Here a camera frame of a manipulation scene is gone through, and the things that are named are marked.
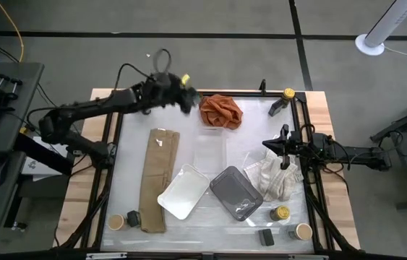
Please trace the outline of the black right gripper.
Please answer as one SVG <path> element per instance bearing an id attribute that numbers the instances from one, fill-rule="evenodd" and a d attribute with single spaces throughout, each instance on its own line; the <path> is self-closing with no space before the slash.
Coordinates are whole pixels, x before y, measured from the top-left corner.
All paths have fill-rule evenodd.
<path id="1" fill-rule="evenodd" d="M 281 170 L 286 170 L 290 166 L 290 155 L 305 157 L 306 159 L 313 158 L 310 146 L 300 140 L 299 132 L 293 131 L 290 137 L 288 137 L 288 134 L 290 134 L 289 127 L 284 124 L 279 137 L 262 142 L 270 151 L 282 157 Z"/>

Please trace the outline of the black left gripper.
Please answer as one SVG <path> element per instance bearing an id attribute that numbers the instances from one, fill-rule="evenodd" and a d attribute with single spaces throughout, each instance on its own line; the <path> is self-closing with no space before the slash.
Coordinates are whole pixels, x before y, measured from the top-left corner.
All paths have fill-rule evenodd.
<path id="1" fill-rule="evenodd" d="M 150 75 L 145 81 L 145 106 L 179 105 L 184 114 L 190 114 L 193 104 L 199 104 L 201 95 L 195 88 L 187 88 L 182 79 L 172 73 Z"/>

